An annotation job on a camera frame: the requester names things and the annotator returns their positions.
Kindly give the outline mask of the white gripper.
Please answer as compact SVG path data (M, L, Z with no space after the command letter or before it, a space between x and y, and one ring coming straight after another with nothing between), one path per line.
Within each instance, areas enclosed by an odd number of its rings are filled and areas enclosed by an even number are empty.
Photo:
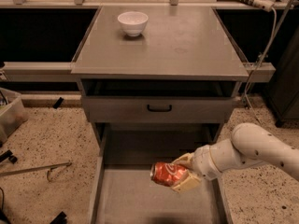
M217 168L212 159L210 145L197 148L193 154L185 153L172 161L172 163L194 170L194 172L187 171L183 177L171 187L171 190L178 193L198 187L201 184L202 177L208 181L212 181L221 175L221 171Z

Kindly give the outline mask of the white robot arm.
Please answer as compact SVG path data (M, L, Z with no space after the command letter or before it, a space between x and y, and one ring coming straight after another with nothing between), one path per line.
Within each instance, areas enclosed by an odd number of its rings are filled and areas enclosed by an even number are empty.
M229 170L247 169L267 163L299 180L299 150L253 123L238 124L230 138L199 147L192 153L180 156L173 163L188 169L183 179L172 187L176 192L194 189L203 179L212 181Z

